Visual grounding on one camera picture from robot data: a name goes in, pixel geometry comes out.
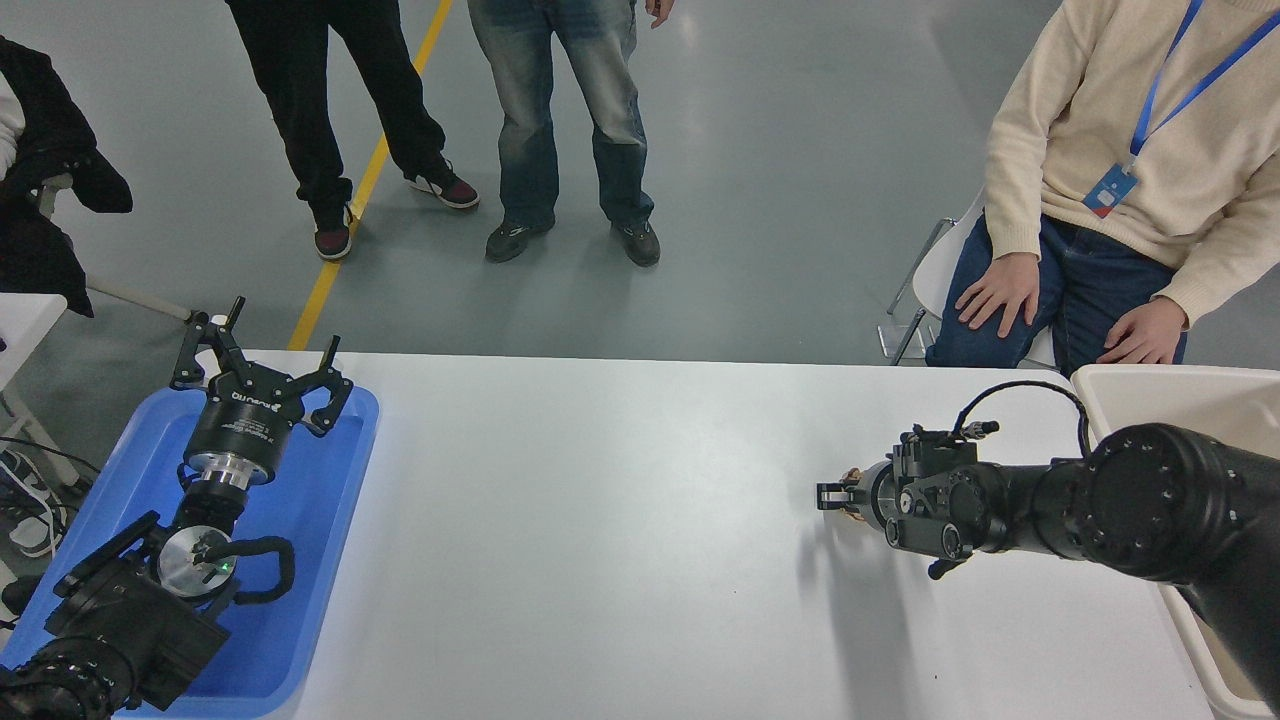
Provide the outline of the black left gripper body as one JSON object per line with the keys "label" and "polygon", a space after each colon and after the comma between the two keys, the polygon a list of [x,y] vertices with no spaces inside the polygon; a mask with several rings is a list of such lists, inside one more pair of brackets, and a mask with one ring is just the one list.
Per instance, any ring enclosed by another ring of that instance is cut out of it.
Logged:
{"label": "black left gripper body", "polygon": [[257,382],[243,388],[234,378],[216,378],[207,388],[207,402],[186,446],[186,464],[202,468],[215,455],[236,455],[262,471],[275,471],[284,457],[292,425],[301,420],[298,396],[266,389],[266,398],[253,392],[266,388]]}

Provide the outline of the person's right hand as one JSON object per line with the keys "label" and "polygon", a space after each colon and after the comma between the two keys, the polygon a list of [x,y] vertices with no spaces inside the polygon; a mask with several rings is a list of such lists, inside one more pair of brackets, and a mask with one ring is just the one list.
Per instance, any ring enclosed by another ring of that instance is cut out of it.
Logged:
{"label": "person's right hand", "polygon": [[1039,311],[1041,256],[1011,252],[993,259],[982,277],[955,301],[957,319],[970,331],[996,322],[996,336],[1006,340],[1020,322],[1030,327]]}

